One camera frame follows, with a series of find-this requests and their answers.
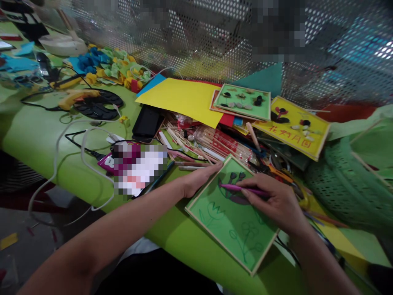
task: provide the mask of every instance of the left hand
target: left hand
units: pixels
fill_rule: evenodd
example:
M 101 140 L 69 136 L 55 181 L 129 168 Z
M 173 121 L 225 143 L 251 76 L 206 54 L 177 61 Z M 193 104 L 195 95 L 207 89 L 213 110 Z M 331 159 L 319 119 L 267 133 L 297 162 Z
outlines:
M 195 170 L 186 176 L 178 178 L 184 188 L 183 196 L 185 198 L 193 197 L 197 190 L 209 180 L 210 176 L 222 168 L 222 165 L 222 162 L 217 162 L 214 165 Z

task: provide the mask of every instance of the pink marker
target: pink marker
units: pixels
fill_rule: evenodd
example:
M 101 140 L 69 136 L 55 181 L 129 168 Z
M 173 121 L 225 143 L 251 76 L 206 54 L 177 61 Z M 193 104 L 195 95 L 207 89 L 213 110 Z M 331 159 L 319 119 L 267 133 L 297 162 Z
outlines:
M 257 190 L 257 189 L 253 189 L 253 188 L 242 188 L 240 186 L 237 186 L 235 184 L 222 184 L 221 187 L 229 190 L 229 191 L 240 191 L 242 189 L 246 189 L 250 192 L 253 192 L 254 194 L 260 196 L 260 197 L 267 197 L 270 198 L 270 195 L 265 192 L 265 191 L 261 191 L 261 190 Z

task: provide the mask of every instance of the green table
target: green table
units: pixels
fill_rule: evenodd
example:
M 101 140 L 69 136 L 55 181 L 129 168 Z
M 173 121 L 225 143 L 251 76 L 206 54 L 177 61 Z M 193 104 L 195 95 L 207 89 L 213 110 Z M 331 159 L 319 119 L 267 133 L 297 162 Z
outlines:
M 1 24 L 0 29 L 5 32 L 17 32 L 11 23 Z M 15 46 L 22 43 L 13 42 Z M 112 91 L 124 100 L 124 107 L 120 110 L 131 121 L 131 128 L 126 128 L 120 123 L 107 123 L 102 127 L 124 138 L 131 138 L 131 129 L 140 111 L 140 105 L 134 102 L 136 95 L 122 86 L 99 88 Z M 26 96 L 24 92 L 1 87 L 1 93 L 0 140 L 2 149 L 44 177 L 51 177 L 55 143 L 60 133 L 71 122 L 70 117 L 63 112 L 50 112 L 21 104 L 20 99 Z M 32 101 L 39 101 L 40 104 L 53 107 L 60 98 L 61 96 L 47 95 L 45 98 L 35 97 Z M 88 123 L 74 124 L 69 129 L 69 133 L 89 127 Z M 86 147 L 106 154 L 109 152 L 106 137 L 105 132 L 94 130 L 88 138 Z M 82 135 L 79 135 L 75 137 L 75 140 L 80 141 L 81 138 Z M 93 157 L 86 156 L 86 159 L 90 165 L 100 169 Z M 172 169 L 165 182 L 184 173 L 186 172 Z M 60 141 L 58 176 L 54 182 L 87 203 L 96 206 L 103 204 L 113 193 L 112 184 L 88 169 L 81 161 L 80 149 L 65 138 Z M 103 210 L 110 212 L 123 203 L 125 203 L 124 200 L 114 198 Z M 293 267 L 275 245 L 270 249 L 255 277 L 250 277 L 188 217 L 183 210 L 186 203 L 187 200 L 179 202 L 167 212 L 146 234 L 146 237 L 180 261 L 236 294 L 306 293 L 301 271 Z M 349 275 L 365 293 L 371 294 L 356 276 Z

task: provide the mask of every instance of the white cable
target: white cable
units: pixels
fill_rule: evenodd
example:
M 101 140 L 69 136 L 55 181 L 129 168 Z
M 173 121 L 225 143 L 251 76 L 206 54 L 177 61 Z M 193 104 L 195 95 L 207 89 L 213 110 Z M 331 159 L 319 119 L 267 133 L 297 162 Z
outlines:
M 170 69 L 170 68 L 172 68 L 172 69 L 174 69 L 174 70 L 176 70 L 176 71 L 179 72 L 179 70 L 178 70 L 177 68 L 168 67 L 168 68 L 162 69 L 162 70 L 159 71 L 157 74 L 154 74 L 150 69 L 148 69 L 148 68 L 146 68 L 145 66 L 143 66 L 143 67 L 141 67 L 141 68 L 147 69 L 147 70 L 150 72 L 150 74 L 152 75 L 152 77 L 150 77 L 149 79 L 143 79 L 143 78 L 140 78 L 138 75 L 136 75 L 136 74 L 133 73 L 132 70 L 133 70 L 135 67 L 139 67 L 139 65 L 134 65 L 134 66 L 131 66 L 131 67 L 130 67 L 130 72 L 131 72 L 131 74 L 134 75 L 134 77 L 138 78 L 139 80 L 141 80 L 141 81 L 143 81 L 143 82 L 149 82 L 149 81 L 150 81 L 151 79 L 153 79 L 156 75 L 158 75 L 159 73 L 161 73 L 161 72 L 163 72 L 163 71 L 165 71 L 165 70 L 168 70 L 168 69 Z
M 98 121 L 98 122 L 106 122 L 106 123 L 118 122 L 117 120 L 115 120 L 115 121 L 109 121 L 109 120 L 77 120 L 77 121 L 74 121 L 74 122 L 71 122 L 70 124 L 68 124 L 68 126 L 67 126 L 67 127 L 63 130 L 63 132 L 60 134 L 59 138 L 58 138 L 57 141 L 56 141 L 56 147 L 55 147 L 55 153 L 54 153 L 54 159 L 53 159 L 53 175 L 52 175 L 51 178 L 49 178 L 44 184 L 42 184 L 42 185 L 34 192 L 34 194 L 32 195 L 32 197 L 31 197 L 31 199 L 30 199 L 30 201 L 29 201 L 29 206 L 28 206 L 28 209 L 27 209 L 27 210 L 28 210 L 28 212 L 29 212 L 30 217 L 31 217 L 33 220 L 35 220 L 36 222 L 41 223 L 41 224 L 44 224 L 44 225 L 47 225 L 47 226 L 50 226 L 50 227 L 58 227 L 58 226 L 56 226 L 56 225 L 54 225 L 54 224 L 52 224 L 52 223 L 48 223 L 48 222 L 43 221 L 43 220 L 39 219 L 38 217 L 36 217 L 36 216 L 34 215 L 34 213 L 33 213 L 33 205 L 34 205 L 34 200 L 35 200 L 36 196 L 38 195 L 38 193 L 41 191 L 41 189 L 43 189 L 48 183 L 50 183 L 53 179 L 55 179 L 55 177 L 56 177 L 56 175 L 57 175 L 57 157 L 58 157 L 58 155 L 59 155 L 59 143 L 60 143 L 61 138 L 64 136 L 64 134 L 67 132 L 67 130 L 68 130 L 72 125 L 74 125 L 75 123 L 79 123 L 79 122 L 97 122 L 97 121 Z M 67 223 L 67 224 L 65 224 L 65 225 L 62 225 L 62 227 L 71 225 L 71 224 L 73 224 L 74 222 L 78 221 L 80 218 L 82 218 L 83 216 L 85 216 L 85 215 L 90 211 L 90 209 L 91 209 L 91 208 L 89 208 L 85 213 L 83 213 L 82 216 L 78 217 L 78 218 L 75 219 L 74 221 L 72 221 L 72 222 L 70 222 L 70 223 Z
M 101 128 L 101 127 L 91 127 L 91 128 L 89 128 L 89 129 L 87 129 L 86 132 L 85 132 L 84 135 L 83 135 L 82 144 L 81 144 L 81 159 L 82 159 L 82 162 L 83 162 L 83 164 L 85 164 L 87 167 L 89 167 L 91 170 L 93 170 L 94 172 L 96 172 L 97 174 L 99 174 L 99 175 L 101 175 L 102 177 L 108 179 L 108 180 L 114 185 L 115 183 L 114 183 L 114 181 L 113 181 L 110 177 L 108 177 L 108 176 L 106 176 L 105 174 L 103 174 L 103 173 L 101 173 L 101 172 L 95 170 L 92 166 L 90 166 L 89 164 L 87 164 L 87 162 L 85 161 L 85 145 L 86 145 L 87 135 L 89 134 L 90 131 L 92 131 L 92 130 L 94 130 L 94 129 L 99 129 L 99 130 L 105 131 L 106 133 L 108 133 L 109 135 L 111 135 L 110 132 L 108 132 L 107 130 L 105 130 L 104 128 Z M 107 204 L 109 204 L 110 201 L 112 201 L 112 199 L 113 199 L 114 196 L 115 196 L 115 192 L 113 192 L 112 196 L 108 199 L 108 201 L 106 201 L 103 205 L 101 205 L 101 206 L 98 207 L 98 208 L 94 208 L 94 206 L 92 205 L 92 206 L 91 206 L 91 211 L 97 211 L 97 210 L 100 210 L 100 209 L 104 208 Z

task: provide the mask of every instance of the white container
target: white container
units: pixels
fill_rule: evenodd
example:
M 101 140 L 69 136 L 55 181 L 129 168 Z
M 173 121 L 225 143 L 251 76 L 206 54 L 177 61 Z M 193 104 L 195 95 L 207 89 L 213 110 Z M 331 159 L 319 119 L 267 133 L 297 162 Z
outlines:
M 42 36 L 39 41 L 46 51 L 54 55 L 75 57 L 88 51 L 85 42 L 79 37 L 73 39 L 71 36 L 63 34 L 46 35 Z

